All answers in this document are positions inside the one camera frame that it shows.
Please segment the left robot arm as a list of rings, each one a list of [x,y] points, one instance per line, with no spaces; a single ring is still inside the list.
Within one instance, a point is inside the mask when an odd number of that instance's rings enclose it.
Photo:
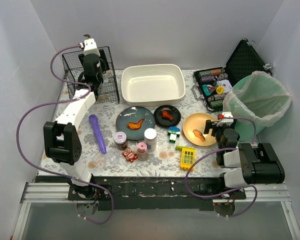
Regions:
[[[87,189],[92,174],[80,160],[82,145],[78,128],[89,108],[96,102],[96,95],[103,83],[101,54],[97,48],[84,50],[79,56],[83,66],[74,97],[64,112],[53,122],[43,126],[45,155],[58,163],[70,176],[69,184]]]

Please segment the yellow bear plate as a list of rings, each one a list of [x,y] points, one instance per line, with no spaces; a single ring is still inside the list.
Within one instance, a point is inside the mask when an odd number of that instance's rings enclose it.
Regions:
[[[183,122],[183,133],[185,137],[194,145],[200,147],[209,147],[216,143],[216,139],[212,136],[212,130],[209,130],[209,134],[205,134],[205,123],[206,120],[211,120],[212,122],[216,121],[216,119],[207,114],[207,113],[193,113],[189,115],[185,121]],[[195,137],[193,134],[193,130],[199,130],[203,136],[205,137],[205,141],[201,141],[199,138]]]

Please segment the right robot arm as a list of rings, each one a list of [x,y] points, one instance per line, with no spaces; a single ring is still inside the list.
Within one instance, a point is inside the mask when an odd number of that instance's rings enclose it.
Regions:
[[[225,118],[219,121],[206,120],[204,133],[215,137],[219,151],[216,163],[220,167],[233,168],[224,173],[227,188],[246,187],[255,184],[282,184],[284,168],[270,143],[239,143],[235,131],[236,120]]]

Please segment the pink lid spice jar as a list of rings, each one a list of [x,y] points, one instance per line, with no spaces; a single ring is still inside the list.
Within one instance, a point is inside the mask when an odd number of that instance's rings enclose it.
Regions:
[[[137,145],[137,159],[139,161],[147,161],[149,158],[148,146],[144,142]]]

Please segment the silver lid spice jar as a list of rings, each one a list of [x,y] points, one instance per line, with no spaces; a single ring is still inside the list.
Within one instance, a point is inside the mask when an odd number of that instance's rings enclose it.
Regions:
[[[147,128],[144,131],[144,142],[149,152],[154,152],[157,148],[157,131],[154,128]]]

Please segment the brown spice jar white lid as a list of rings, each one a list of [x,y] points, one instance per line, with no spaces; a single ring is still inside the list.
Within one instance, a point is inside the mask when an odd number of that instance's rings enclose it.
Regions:
[[[119,150],[124,151],[128,147],[127,135],[123,131],[116,132],[113,139]]]

